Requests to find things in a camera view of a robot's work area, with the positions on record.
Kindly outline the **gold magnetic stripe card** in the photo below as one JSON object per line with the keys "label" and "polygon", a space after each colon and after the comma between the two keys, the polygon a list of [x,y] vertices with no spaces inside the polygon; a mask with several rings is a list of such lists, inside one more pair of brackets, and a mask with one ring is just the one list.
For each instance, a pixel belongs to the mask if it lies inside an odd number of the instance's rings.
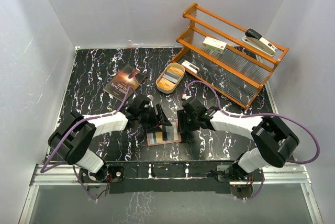
{"label": "gold magnetic stripe card", "polygon": [[150,144],[159,144],[164,142],[163,132],[149,133]]}

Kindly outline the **pink leather card holder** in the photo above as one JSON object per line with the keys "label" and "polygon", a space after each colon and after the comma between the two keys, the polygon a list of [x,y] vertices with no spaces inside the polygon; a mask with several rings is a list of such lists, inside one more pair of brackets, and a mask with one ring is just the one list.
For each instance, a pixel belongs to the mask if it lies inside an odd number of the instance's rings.
{"label": "pink leather card holder", "polygon": [[159,143],[159,144],[150,144],[150,142],[149,142],[149,133],[147,132],[147,143],[148,143],[148,146],[155,146],[155,145],[163,145],[163,144],[181,142],[180,135],[179,135],[179,133],[177,131],[177,122],[172,122],[172,126],[171,127],[161,126],[160,128],[161,128],[161,131],[158,131],[158,132],[163,132],[164,142]]}

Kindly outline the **beige oval card tray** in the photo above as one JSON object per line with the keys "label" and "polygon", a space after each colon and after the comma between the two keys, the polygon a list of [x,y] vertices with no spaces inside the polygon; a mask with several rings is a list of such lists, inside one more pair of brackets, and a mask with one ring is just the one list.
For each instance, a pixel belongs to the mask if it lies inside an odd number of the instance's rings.
{"label": "beige oval card tray", "polygon": [[157,89],[165,94],[172,93],[185,74],[185,67],[178,63],[170,63],[156,80]]}

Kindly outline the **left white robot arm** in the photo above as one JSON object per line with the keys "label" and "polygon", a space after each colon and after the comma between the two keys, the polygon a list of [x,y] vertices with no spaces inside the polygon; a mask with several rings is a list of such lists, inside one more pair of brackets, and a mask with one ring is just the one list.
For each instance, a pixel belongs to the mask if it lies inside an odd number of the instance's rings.
{"label": "left white robot arm", "polygon": [[111,113],[81,115],[71,112],[48,139],[52,150],[49,159],[60,156],[68,165],[79,166],[98,181],[108,175],[106,162],[89,149],[93,138],[105,133],[124,131],[140,124],[148,133],[173,128],[160,104],[153,105],[149,97],[137,95],[129,105],[121,104]]}

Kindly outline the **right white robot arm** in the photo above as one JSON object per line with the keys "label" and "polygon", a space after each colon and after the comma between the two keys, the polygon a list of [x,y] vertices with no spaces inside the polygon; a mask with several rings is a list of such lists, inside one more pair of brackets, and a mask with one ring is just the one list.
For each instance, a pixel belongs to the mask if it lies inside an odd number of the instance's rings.
{"label": "right white robot arm", "polygon": [[181,134],[209,129],[231,132],[252,140],[255,147],[242,153],[224,170],[211,170],[208,175],[231,180],[246,180],[252,172],[263,167],[282,168],[299,145],[299,138],[278,116],[246,116],[223,112],[218,107],[206,108],[191,96],[183,101],[177,112]]}

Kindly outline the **orange card in tray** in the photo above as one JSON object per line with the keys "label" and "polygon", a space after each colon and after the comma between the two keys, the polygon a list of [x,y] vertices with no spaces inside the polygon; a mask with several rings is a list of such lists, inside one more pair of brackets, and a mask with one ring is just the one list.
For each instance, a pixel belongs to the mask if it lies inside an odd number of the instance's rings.
{"label": "orange card in tray", "polygon": [[164,90],[171,90],[174,87],[174,83],[165,79],[165,78],[161,78],[158,82],[158,86],[161,87]]}

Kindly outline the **small white black device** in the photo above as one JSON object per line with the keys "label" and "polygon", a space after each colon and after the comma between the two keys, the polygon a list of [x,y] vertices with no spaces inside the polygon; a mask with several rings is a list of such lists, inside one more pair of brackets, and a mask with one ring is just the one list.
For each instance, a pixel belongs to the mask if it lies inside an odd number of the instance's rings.
{"label": "small white black device", "polygon": [[197,74],[199,72],[199,68],[197,66],[195,66],[194,64],[188,62],[187,60],[184,60],[182,62],[182,66],[184,66],[185,68],[187,68],[190,71],[194,72],[195,74]]}

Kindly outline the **dark paperback book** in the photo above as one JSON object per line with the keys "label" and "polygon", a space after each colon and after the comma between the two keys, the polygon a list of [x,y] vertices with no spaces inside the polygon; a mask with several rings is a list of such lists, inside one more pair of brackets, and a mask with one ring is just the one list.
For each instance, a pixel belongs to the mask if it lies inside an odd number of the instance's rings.
{"label": "dark paperback book", "polygon": [[122,101],[128,87],[136,90],[146,78],[146,74],[127,64],[107,83],[103,90],[109,96]]}

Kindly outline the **orange wooden shelf rack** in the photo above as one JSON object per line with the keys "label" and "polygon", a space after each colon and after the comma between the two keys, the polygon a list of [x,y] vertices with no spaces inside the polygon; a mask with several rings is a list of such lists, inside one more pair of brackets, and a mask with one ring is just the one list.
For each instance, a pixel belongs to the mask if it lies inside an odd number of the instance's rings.
{"label": "orange wooden shelf rack", "polygon": [[[182,65],[184,60],[199,68],[188,73],[209,84],[216,91],[247,109],[283,60],[288,48],[274,44],[278,51],[271,57],[242,41],[245,29],[194,3],[183,12],[188,28],[177,38],[183,47],[173,58]],[[203,47],[205,37],[227,43],[222,54]]]}

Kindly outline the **white staples box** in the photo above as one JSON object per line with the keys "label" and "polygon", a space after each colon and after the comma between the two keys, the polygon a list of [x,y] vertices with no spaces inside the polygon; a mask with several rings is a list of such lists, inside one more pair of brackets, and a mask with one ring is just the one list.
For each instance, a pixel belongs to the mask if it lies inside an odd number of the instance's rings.
{"label": "white staples box", "polygon": [[202,45],[210,51],[222,54],[227,46],[227,43],[212,37],[205,37]]}

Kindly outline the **black beige stapler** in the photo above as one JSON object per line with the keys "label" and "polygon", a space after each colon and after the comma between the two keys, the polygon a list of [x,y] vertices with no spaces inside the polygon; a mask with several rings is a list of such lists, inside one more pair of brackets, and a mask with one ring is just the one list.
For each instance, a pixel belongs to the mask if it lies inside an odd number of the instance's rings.
{"label": "black beige stapler", "polygon": [[274,44],[251,28],[245,32],[242,41],[271,57],[275,56],[278,51],[278,48]]}

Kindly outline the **black front mounting rail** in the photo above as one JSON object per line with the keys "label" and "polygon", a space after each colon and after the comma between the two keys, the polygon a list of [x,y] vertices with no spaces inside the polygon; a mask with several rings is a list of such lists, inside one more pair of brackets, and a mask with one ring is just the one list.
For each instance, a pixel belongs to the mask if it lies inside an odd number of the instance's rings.
{"label": "black front mounting rail", "polygon": [[97,180],[87,170],[79,177],[88,187],[102,186],[110,194],[134,192],[215,192],[229,194],[233,186],[260,182],[260,170],[240,180],[227,174],[231,161],[108,162]]}

